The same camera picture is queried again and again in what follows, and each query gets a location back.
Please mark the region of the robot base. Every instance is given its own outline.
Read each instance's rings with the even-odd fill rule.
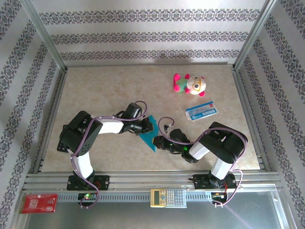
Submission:
[[[93,178],[93,184],[101,191],[108,190],[109,187],[109,176],[102,176],[102,175],[95,175]],[[68,184],[67,184],[68,191],[95,191],[92,186],[84,186],[76,176],[72,175],[69,176]]]
[[[195,189],[215,189],[224,188],[224,184],[228,185],[228,188],[236,188],[236,180],[234,174],[228,174],[223,180],[211,179],[211,174],[195,174],[192,179]]]

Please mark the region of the marble surface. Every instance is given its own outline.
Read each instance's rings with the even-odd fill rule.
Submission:
[[[205,77],[206,96],[174,92],[175,73]],[[187,120],[186,108],[210,99],[218,114],[194,122]],[[137,100],[148,104],[147,114],[157,121],[163,116],[174,118],[174,128],[180,128],[191,141],[213,121],[241,131],[248,137],[249,144],[236,168],[259,169],[231,67],[201,64],[69,68],[42,171],[72,171],[69,155],[56,148],[62,125],[68,124],[79,111],[85,110],[94,116],[114,115]],[[99,135],[90,150],[90,158],[95,171],[209,170],[216,159],[208,153],[198,163],[189,164],[180,155],[162,150],[153,152],[138,136],[130,133]]]

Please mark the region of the calculator keypad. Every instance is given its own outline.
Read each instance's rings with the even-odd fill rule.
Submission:
[[[166,197],[167,207],[186,207],[185,189],[166,189]]]

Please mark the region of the toy eye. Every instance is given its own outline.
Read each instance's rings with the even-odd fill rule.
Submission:
[[[200,90],[200,84],[199,83],[194,83],[193,89],[196,90],[196,91],[199,91]]]

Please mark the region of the cable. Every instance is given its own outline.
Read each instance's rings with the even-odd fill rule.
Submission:
[[[229,202],[231,201],[231,199],[235,196],[235,194],[236,194],[236,192],[237,192],[237,190],[238,190],[238,188],[239,188],[239,186],[240,186],[240,184],[241,184],[241,182],[242,182],[242,180],[243,180],[243,172],[242,172],[240,169],[232,170],[232,168],[235,166],[235,164],[237,163],[237,161],[244,155],[244,153],[245,153],[245,151],[246,151],[246,148],[247,148],[247,143],[248,143],[247,140],[246,140],[239,132],[237,132],[237,131],[235,131],[235,130],[232,130],[232,129],[229,129],[229,128],[225,128],[225,127],[215,127],[215,128],[210,128],[210,129],[205,130],[205,131],[196,139],[196,141],[194,141],[194,142],[190,142],[190,143],[178,142],[178,141],[172,140],[171,138],[167,137],[167,136],[163,133],[163,131],[161,130],[161,128],[160,128],[160,122],[161,122],[162,119],[165,119],[165,118],[172,120],[172,122],[173,122],[173,123],[172,123],[172,126],[173,126],[174,123],[175,123],[174,119],[171,118],[171,117],[167,117],[167,116],[166,116],[166,117],[162,117],[162,118],[160,118],[160,120],[159,120],[159,122],[158,122],[159,131],[160,131],[160,133],[162,134],[162,136],[165,137],[167,140],[169,140],[169,141],[171,141],[171,142],[174,142],[174,143],[177,143],[177,144],[181,144],[181,145],[192,145],[192,144],[195,144],[196,142],[198,142],[198,141],[200,140],[200,138],[201,138],[203,135],[208,134],[208,133],[211,132],[211,131],[217,131],[217,130],[223,130],[223,131],[231,132],[231,133],[237,135],[237,136],[242,140],[242,142],[243,142],[243,144],[244,144],[243,150],[242,150],[241,154],[239,155],[239,157],[237,158],[237,160],[233,163],[233,165],[232,165],[231,168],[230,168],[230,172],[240,172],[240,174],[241,174],[241,177],[240,177],[240,180],[239,180],[239,182],[238,182],[238,185],[236,186],[236,189],[235,189],[235,191],[232,193],[232,195],[230,196],[230,198],[229,198],[228,200],[226,200],[224,203],[222,203],[222,202],[220,202],[220,201],[217,201],[217,200],[213,200],[215,203],[219,203],[219,205],[215,204],[215,206],[223,206],[223,205],[226,205],[227,203],[229,203]]]
[[[181,145],[193,145],[195,143],[195,142],[189,142],[189,143],[187,143],[187,142],[178,142],[178,141],[172,140],[171,138],[166,136],[165,133],[163,133],[163,131],[160,128],[160,122],[161,122],[162,119],[165,119],[165,118],[170,119],[170,120],[173,121],[172,126],[175,124],[175,120],[173,118],[171,118],[171,117],[167,117],[166,116],[166,117],[160,118],[160,120],[158,121],[158,128],[159,128],[159,131],[160,131],[160,133],[162,134],[163,137],[165,137],[167,140],[169,140],[171,142],[174,142],[174,143],[177,143],[177,144],[181,144]]]
[[[144,110],[143,114],[141,114],[141,115],[140,115],[139,117],[137,117],[137,118],[125,119],[125,118],[117,118],[117,117],[114,117],[114,116],[99,116],[99,117],[93,118],[93,119],[89,122],[89,125],[88,125],[88,127],[87,127],[87,129],[86,129],[86,131],[85,131],[85,133],[84,133],[84,136],[83,136],[83,138],[82,138],[82,140],[81,140],[81,143],[79,144],[79,146],[77,147],[77,149],[75,150],[75,152],[74,152],[73,154],[71,154],[71,163],[72,163],[72,167],[73,167],[75,173],[76,173],[82,180],[84,180],[87,184],[89,184],[90,186],[92,186],[92,187],[97,191],[95,201],[94,201],[92,204],[90,204],[89,206],[86,206],[87,209],[91,208],[93,205],[95,205],[95,204],[97,203],[97,201],[99,200],[99,197],[100,197],[100,191],[99,191],[99,189],[98,189],[93,183],[89,182],[86,178],[84,178],[84,177],[78,172],[78,169],[77,169],[77,167],[76,167],[76,165],[75,165],[75,162],[74,162],[74,157],[76,157],[76,156],[78,155],[79,151],[81,150],[82,145],[84,144],[84,142],[85,142],[85,140],[86,140],[86,137],[87,137],[87,135],[88,135],[88,132],[89,132],[89,130],[90,130],[90,128],[91,128],[91,126],[92,126],[92,124],[93,124],[93,122],[94,122],[95,120],[112,119],[112,120],[119,120],[119,121],[135,121],[135,120],[139,120],[140,118],[143,118],[143,117],[145,116],[146,112],[147,112],[147,104],[146,104],[146,102],[144,102],[144,101],[142,101],[142,100],[138,100],[138,101],[136,101],[135,103],[143,103],[143,104],[145,105],[145,110]],[[84,200],[84,199],[82,199],[81,202],[80,202],[81,208],[83,207],[83,205],[82,205],[83,200]]]
[[[196,142],[198,142],[198,141],[200,140],[200,138],[201,138],[203,135],[208,134],[208,133],[211,132],[211,131],[215,131],[215,130],[224,130],[224,131],[228,131],[228,132],[231,132],[231,133],[237,135],[237,136],[242,140],[242,142],[243,142],[243,144],[244,144],[244,148],[243,148],[242,153],[240,154],[239,158],[241,158],[241,157],[244,155],[244,152],[245,152],[245,149],[246,149],[246,146],[247,146],[247,141],[245,140],[245,138],[244,138],[240,133],[238,133],[238,132],[235,131],[235,130],[232,130],[232,129],[229,129],[229,128],[225,128],[225,127],[210,128],[210,129],[205,130],[205,131],[196,139],[196,141],[194,141],[194,142],[189,142],[189,143],[187,143],[187,142],[178,142],[178,141],[172,140],[171,138],[169,138],[168,136],[166,136],[165,133],[161,130],[161,128],[160,128],[160,122],[161,122],[161,120],[163,120],[163,119],[165,119],[165,118],[172,120],[172,122],[173,122],[173,123],[172,123],[172,126],[175,124],[175,120],[174,120],[173,118],[171,118],[171,117],[167,117],[167,116],[166,116],[166,117],[160,118],[160,120],[158,121],[158,128],[159,128],[159,131],[160,131],[161,135],[162,135],[164,138],[166,138],[167,140],[171,141],[171,142],[174,142],[174,143],[177,143],[177,144],[181,144],[181,145],[193,145],[193,144],[195,144]]]
[[[215,204],[215,206],[224,206],[224,205],[226,205],[227,203],[229,203],[230,201],[231,201],[231,199],[235,196],[235,194],[236,194],[236,192],[237,192],[237,190],[238,190],[238,188],[239,188],[239,186],[240,186],[240,184],[241,184],[241,182],[242,182],[242,180],[243,180],[243,172],[240,170],[240,169],[235,169],[235,170],[231,170],[231,172],[240,172],[240,179],[239,179],[239,182],[238,182],[238,184],[237,184],[237,186],[236,186],[236,189],[234,190],[234,192],[232,193],[232,195],[230,196],[230,198],[226,201],[226,202],[224,202],[224,203],[222,203],[222,202],[220,202],[220,201],[217,201],[217,200],[213,200],[213,202],[216,202],[216,203],[218,203],[219,205],[217,205],[217,204]]]
[[[227,193],[227,190],[228,190],[228,185],[227,185],[227,183],[224,184],[224,189],[225,189],[225,191],[224,191],[224,196],[226,196],[226,195],[228,195],[228,193]]]
[[[182,153],[172,153],[171,151],[170,151],[170,153],[171,153],[171,154],[174,154],[174,155],[182,154]]]

